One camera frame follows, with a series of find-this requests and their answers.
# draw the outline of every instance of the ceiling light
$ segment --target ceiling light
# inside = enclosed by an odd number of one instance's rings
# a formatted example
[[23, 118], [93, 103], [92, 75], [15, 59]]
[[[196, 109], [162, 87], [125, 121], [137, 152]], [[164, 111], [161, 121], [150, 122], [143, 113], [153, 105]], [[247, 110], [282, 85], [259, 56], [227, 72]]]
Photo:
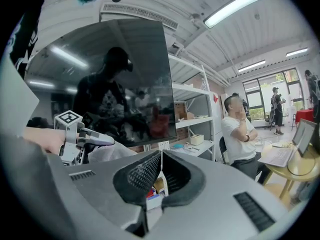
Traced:
[[270, 85], [275, 84], [275, 83], [280, 83], [280, 82], [283, 82], [283, 80], [276, 81], [276, 82], [271, 82]]
[[66, 88], [65, 90], [71, 94], [76, 94], [78, 92], [77, 88], [72, 88], [72, 87]]
[[59, 56], [61, 56], [62, 58], [68, 60], [69, 62], [72, 62], [73, 64], [76, 64], [82, 68], [88, 68], [88, 64], [81, 61], [80, 59], [76, 58], [74, 55], [71, 55], [70, 53], [56, 47], [56, 46], [52, 46], [51, 47], [51, 51]]
[[266, 63], [266, 60], [262, 60], [262, 61], [260, 61], [260, 62], [254, 63], [254, 64], [252, 64], [252, 65], [249, 65], [249, 66], [240, 68], [240, 69], [238, 70], [238, 72], [242, 72], [242, 71], [245, 71], [245, 70], [248, 70], [248, 69], [252, 69], [252, 68], [254, 68], [254, 67], [257, 67], [257, 66], [262, 65], [262, 64], [265, 64], [265, 63]]
[[229, 3], [215, 14], [210, 16], [209, 18], [204, 20], [204, 24], [208, 28], [212, 28], [213, 26], [217, 25], [219, 22], [224, 20], [226, 17], [234, 14], [235, 12], [239, 11], [240, 9], [256, 2], [258, 0], [234, 0], [233, 2]]
[[254, 89], [254, 88], [259, 88], [259, 86], [251, 87], [251, 88], [248, 88], [248, 89], [245, 89], [245, 90], [248, 91], [248, 90], [251, 90], [251, 89]]
[[34, 86], [41, 86], [44, 88], [54, 88], [55, 85], [52, 83], [48, 83], [48, 82], [38, 82], [38, 81], [29, 81], [30, 85], [34, 85]]
[[294, 51], [288, 52], [286, 54], [286, 57], [289, 57], [289, 56], [295, 55], [295, 54], [305, 53], [306, 51], [308, 51], [308, 48], [303, 48], [303, 49], [300, 49], [300, 50], [294, 50]]

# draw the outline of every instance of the air vent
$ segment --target air vent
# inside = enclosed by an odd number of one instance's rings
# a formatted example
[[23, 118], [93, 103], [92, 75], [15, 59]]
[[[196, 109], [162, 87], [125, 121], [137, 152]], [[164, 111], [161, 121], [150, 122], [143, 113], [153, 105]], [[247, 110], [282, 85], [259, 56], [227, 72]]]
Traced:
[[96, 174], [92, 170], [85, 170], [85, 171], [69, 174], [69, 176], [73, 182], [78, 181], [78, 180], [82, 180], [85, 178], [89, 178], [93, 175], [96, 175]]
[[244, 212], [248, 215], [252, 223], [260, 232], [264, 231], [275, 223], [275, 221], [247, 192], [235, 194], [233, 197], [237, 200]]
[[114, 3], [105, 3], [101, 9], [101, 13], [108, 13], [108, 14], [125, 14], [125, 15], [132, 15], [137, 16], [140, 18], [153, 20], [153, 21], [160, 21], [166, 27], [176, 31], [178, 29], [178, 23], [164, 17], [158, 13], [155, 13], [150, 10], [142, 9], [139, 7], [129, 6], [129, 5], [122, 5], [122, 4], [114, 4]]

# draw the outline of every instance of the wristband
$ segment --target wristband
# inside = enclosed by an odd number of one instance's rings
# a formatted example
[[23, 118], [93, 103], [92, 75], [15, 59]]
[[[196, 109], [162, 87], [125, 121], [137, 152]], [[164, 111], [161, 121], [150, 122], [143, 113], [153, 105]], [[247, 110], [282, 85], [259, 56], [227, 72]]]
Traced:
[[247, 140], [245, 140], [244, 142], [250, 141], [250, 136], [249, 136], [249, 135], [246, 135], [246, 137], [247, 137]]

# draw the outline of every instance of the table leg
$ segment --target table leg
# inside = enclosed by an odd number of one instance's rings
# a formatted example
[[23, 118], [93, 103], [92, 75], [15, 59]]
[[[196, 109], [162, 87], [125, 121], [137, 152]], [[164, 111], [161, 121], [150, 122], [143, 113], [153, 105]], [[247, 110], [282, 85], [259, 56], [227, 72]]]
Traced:
[[290, 179], [287, 179], [287, 180], [286, 180], [286, 183], [285, 183], [285, 185], [284, 185], [284, 187], [283, 187], [283, 189], [282, 189], [282, 192], [281, 192], [281, 194], [280, 194], [280, 196], [279, 196], [279, 199], [282, 199], [282, 198], [284, 197], [286, 191], [288, 191], [288, 188], [289, 188], [289, 185], [291, 184], [291, 182], [292, 182], [292, 181], [291, 181]]
[[272, 175], [272, 171], [269, 172], [269, 174], [268, 174], [268, 176], [266, 177], [266, 179], [264, 180], [262, 186], [264, 186], [264, 185], [267, 184], [267, 182], [268, 182], [268, 180], [270, 179], [271, 175]]
[[291, 183], [290, 183], [290, 185], [289, 185], [289, 187], [288, 187], [288, 191], [291, 190], [291, 188], [292, 188], [292, 186], [294, 185], [294, 183], [295, 183], [295, 182], [292, 180]]

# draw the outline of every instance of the robotic hand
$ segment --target robotic hand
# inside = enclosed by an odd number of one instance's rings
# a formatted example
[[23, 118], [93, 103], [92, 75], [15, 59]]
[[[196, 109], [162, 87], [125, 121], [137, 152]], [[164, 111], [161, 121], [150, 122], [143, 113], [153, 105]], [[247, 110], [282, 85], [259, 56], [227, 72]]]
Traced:
[[87, 153], [86, 144], [97, 147], [115, 145], [115, 140], [105, 134], [85, 128], [83, 117], [68, 110], [54, 118], [54, 128], [65, 128], [65, 142], [60, 147], [59, 156], [65, 166], [82, 165]]

